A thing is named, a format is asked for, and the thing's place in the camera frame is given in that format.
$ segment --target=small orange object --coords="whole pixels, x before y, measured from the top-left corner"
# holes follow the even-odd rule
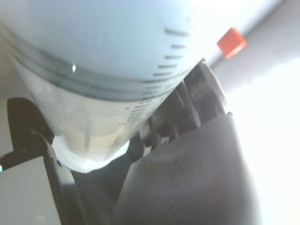
[[[247,41],[237,29],[230,28],[217,45],[226,58],[231,58],[247,45]]]

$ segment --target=gray wall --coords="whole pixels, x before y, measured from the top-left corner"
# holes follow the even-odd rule
[[[225,92],[300,58],[300,0],[286,0],[246,35],[248,46],[212,66]]]

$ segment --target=white plastic base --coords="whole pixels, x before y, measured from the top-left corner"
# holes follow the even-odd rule
[[[66,167],[80,173],[89,173],[93,170],[100,169],[109,164],[114,159],[124,155],[127,152],[129,141],[126,142],[115,154],[104,161],[94,161],[87,157],[82,157],[69,150],[67,141],[62,136],[56,136],[52,147],[57,159]]]

